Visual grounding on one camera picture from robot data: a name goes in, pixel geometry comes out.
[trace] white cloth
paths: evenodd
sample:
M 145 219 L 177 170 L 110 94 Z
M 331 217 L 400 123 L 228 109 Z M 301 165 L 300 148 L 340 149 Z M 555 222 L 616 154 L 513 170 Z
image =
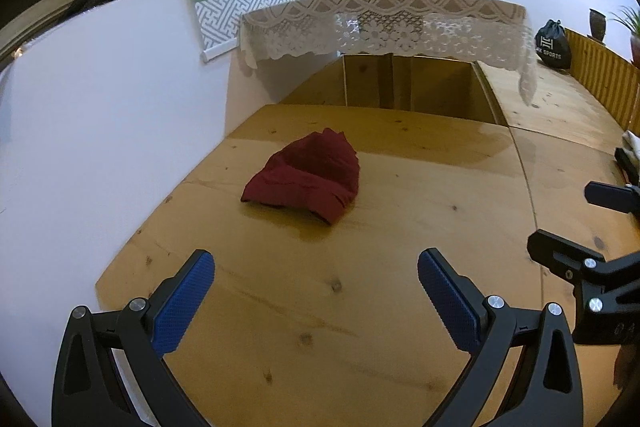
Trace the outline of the white cloth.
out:
M 622 149 L 636 170 L 640 170 L 640 138 L 631 131 L 622 134 Z
M 527 105 L 537 88 L 527 11 L 500 0 L 293 0 L 242 16 L 240 48 L 252 68 L 309 52 L 481 60 L 518 71 Z

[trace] wooden slat wall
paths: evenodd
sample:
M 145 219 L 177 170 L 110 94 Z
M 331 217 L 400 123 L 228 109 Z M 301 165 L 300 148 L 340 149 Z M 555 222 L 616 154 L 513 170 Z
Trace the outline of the wooden slat wall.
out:
M 609 111 L 623 129 L 640 132 L 640 70 L 602 44 L 565 30 L 573 60 L 570 73 Z

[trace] drawstring bag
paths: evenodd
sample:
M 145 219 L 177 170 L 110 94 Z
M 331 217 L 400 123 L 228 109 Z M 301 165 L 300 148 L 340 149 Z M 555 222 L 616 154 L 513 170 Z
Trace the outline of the drawstring bag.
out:
M 536 53 L 550 68 L 571 68 L 571 48 L 560 21 L 549 21 L 536 34 Z

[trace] wooden surface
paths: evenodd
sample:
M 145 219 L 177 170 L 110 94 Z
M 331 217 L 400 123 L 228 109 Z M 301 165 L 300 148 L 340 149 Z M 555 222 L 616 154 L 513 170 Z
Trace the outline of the wooden surface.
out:
M 475 64 L 448 58 L 345 55 L 282 103 L 399 109 L 506 125 L 477 71 Z
M 518 73 L 480 63 L 509 126 L 564 138 L 613 154 L 622 129 L 600 103 L 568 74 L 538 63 L 538 90 L 531 106 L 518 93 Z
M 282 102 L 287 104 L 346 105 L 344 59 L 338 58 L 312 74 Z
M 540 229 L 556 233 L 615 259 L 640 250 L 640 230 L 631 215 L 586 202 L 584 186 L 590 181 L 622 185 L 612 155 L 545 136 L 513 129 L 522 158 Z M 545 302 L 558 302 L 571 328 L 575 322 L 573 286 L 543 269 Z M 613 385 L 618 346 L 576 346 L 582 376 L 585 426 L 593 426 L 609 409 L 619 391 Z
M 637 105 L 640 70 L 580 33 L 566 30 L 571 46 L 570 73 L 598 100 L 618 122 L 620 127 L 640 131 Z
M 324 127 L 358 151 L 360 192 L 328 227 L 240 203 L 284 144 Z M 539 308 L 529 193 L 510 131 L 426 114 L 270 105 L 225 139 L 133 235 L 97 283 L 107 309 L 148 296 L 196 248 L 216 279 L 166 360 L 218 427 L 421 425 L 466 356 L 418 282 L 438 247 L 485 293 Z M 500 403 L 512 353 L 481 420 Z

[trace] red cloth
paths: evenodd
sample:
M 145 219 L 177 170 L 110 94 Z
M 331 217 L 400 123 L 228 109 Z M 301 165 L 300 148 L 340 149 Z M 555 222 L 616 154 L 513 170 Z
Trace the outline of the red cloth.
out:
M 308 208 L 334 223 L 358 193 L 360 165 L 344 133 L 326 128 L 287 145 L 269 158 L 241 201 Z

